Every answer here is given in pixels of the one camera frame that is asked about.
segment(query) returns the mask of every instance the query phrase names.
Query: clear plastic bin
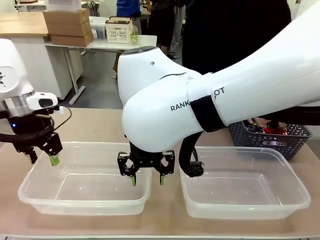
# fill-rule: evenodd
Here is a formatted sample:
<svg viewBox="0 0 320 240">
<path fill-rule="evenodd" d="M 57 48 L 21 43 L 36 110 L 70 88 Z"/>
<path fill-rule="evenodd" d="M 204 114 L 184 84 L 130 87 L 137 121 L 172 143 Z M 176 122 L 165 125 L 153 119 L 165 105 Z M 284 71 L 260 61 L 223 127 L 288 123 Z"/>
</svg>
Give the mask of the clear plastic bin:
<svg viewBox="0 0 320 240">
<path fill-rule="evenodd" d="M 48 11 L 76 12 L 82 8 L 81 0 L 45 0 Z"/>
<path fill-rule="evenodd" d="M 60 163 L 42 154 L 21 184 L 18 196 L 39 212 L 56 215 L 137 215 L 149 198 L 151 170 L 136 175 L 136 186 L 120 175 L 118 153 L 129 144 L 66 142 Z"/>
<path fill-rule="evenodd" d="M 97 40 L 106 40 L 106 21 L 107 17 L 90 17 L 90 26 L 91 29 L 96 32 Z"/>
<path fill-rule="evenodd" d="M 277 151 L 259 147 L 196 147 L 204 174 L 181 169 L 188 214 L 194 218 L 283 219 L 310 205 L 304 184 Z"/>
</svg>

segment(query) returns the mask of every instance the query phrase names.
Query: pants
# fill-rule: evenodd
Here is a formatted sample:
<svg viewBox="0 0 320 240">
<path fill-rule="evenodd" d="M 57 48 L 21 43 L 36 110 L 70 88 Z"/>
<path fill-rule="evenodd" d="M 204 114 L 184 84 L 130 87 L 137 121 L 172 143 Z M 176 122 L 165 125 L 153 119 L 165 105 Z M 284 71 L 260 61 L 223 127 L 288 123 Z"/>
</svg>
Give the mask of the pants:
<svg viewBox="0 0 320 240">
<path fill-rule="evenodd" d="M 175 15 L 173 8 L 168 7 L 151 11 L 149 29 L 151 35 L 157 36 L 157 44 L 169 48 L 174 28 Z"/>
<path fill-rule="evenodd" d="M 180 42 L 183 20 L 186 18 L 186 6 L 174 8 L 174 29 L 170 45 L 169 55 L 175 56 Z"/>
</svg>

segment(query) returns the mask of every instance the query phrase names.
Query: white crate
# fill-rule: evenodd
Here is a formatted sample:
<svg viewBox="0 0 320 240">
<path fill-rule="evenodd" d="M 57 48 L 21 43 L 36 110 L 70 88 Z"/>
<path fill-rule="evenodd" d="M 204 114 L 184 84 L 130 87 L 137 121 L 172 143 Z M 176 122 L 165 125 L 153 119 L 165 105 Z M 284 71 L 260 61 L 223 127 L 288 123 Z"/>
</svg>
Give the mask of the white crate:
<svg viewBox="0 0 320 240">
<path fill-rule="evenodd" d="M 129 44 L 131 42 L 132 20 L 130 17 L 111 16 L 105 24 L 105 29 L 108 43 Z"/>
</svg>

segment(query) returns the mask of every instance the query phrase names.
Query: plastic crate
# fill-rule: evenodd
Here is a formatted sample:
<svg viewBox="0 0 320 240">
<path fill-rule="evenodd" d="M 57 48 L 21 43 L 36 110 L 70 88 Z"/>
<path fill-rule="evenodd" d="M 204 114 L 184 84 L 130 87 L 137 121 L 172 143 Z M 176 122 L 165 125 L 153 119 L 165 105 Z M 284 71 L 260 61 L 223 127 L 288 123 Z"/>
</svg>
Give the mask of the plastic crate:
<svg viewBox="0 0 320 240">
<path fill-rule="evenodd" d="M 180 168 L 187 213 L 194 218 L 284 219 L 310 205 L 311 197 L 288 161 L 261 147 L 195 147 L 205 174 Z"/>
<path fill-rule="evenodd" d="M 130 17 L 111 16 L 105 23 L 105 29 L 108 43 L 129 44 L 131 42 L 132 21 Z"/>
<path fill-rule="evenodd" d="M 119 152 L 127 143 L 65 142 L 52 167 L 43 152 L 18 190 L 19 199 L 40 213 L 123 216 L 140 214 L 151 192 L 150 168 L 136 174 L 136 186 L 119 172 Z"/>
<path fill-rule="evenodd" d="M 106 17 L 90 17 L 91 29 L 95 31 L 96 34 L 94 39 L 106 40 Z"/>
<path fill-rule="evenodd" d="M 250 132 L 243 121 L 228 126 L 233 143 L 237 147 L 271 148 L 281 153 L 286 160 L 291 160 L 305 144 L 311 134 L 303 125 L 289 124 L 287 135 Z"/>
</svg>

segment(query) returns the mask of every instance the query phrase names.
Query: beige table surface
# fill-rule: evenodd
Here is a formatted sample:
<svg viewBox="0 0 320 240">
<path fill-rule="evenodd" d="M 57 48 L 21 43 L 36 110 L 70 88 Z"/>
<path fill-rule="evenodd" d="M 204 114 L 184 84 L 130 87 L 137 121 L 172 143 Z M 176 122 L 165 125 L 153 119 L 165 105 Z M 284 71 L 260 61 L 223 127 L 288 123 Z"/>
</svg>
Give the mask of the beige table surface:
<svg viewBox="0 0 320 240">
<path fill-rule="evenodd" d="M 59 129 L 67 141 L 126 142 L 121 110 L 74 108 Z M 54 115 L 56 124 L 67 115 Z M 199 146 L 231 146 L 228 130 L 204 134 Z M 178 159 L 179 147 L 174 148 Z M 31 169 L 11 144 L 0 149 L 0 234 L 6 236 L 235 236 L 302 238 L 320 236 L 320 161 L 304 145 L 291 162 L 311 195 L 311 205 L 282 220 L 210 220 L 188 216 L 179 171 L 159 185 L 153 174 L 144 211 L 134 216 L 61 216 L 41 214 L 18 199 L 18 188 Z"/>
<path fill-rule="evenodd" d="M 42 12 L 0 14 L 0 36 L 47 37 L 48 35 L 47 25 Z"/>
</svg>

